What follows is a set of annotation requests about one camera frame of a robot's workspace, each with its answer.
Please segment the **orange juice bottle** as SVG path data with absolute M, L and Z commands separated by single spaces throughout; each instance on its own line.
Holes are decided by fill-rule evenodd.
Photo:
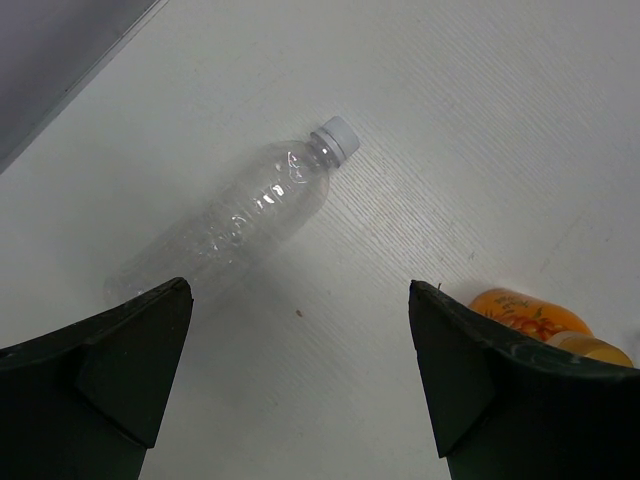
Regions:
M 628 355 L 595 337 L 580 317 L 551 302 L 497 288 L 478 295 L 470 302 L 469 308 L 555 348 L 592 360 L 634 367 Z

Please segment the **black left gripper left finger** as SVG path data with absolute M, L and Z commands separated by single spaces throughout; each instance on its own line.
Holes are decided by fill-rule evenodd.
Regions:
M 4 479 L 136 479 L 190 326 L 188 282 L 1 351 Z

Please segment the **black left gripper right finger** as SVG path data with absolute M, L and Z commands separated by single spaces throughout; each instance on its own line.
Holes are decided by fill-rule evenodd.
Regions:
M 413 281 L 409 322 L 455 479 L 635 479 L 639 373 L 522 335 Z

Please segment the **clear bottle white cap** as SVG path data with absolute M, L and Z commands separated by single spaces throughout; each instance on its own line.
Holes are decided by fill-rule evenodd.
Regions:
M 325 203 L 333 171 L 360 147 L 335 116 L 306 141 L 267 145 L 210 200 L 174 223 L 105 282 L 119 304 L 175 277 L 212 301 L 288 241 Z

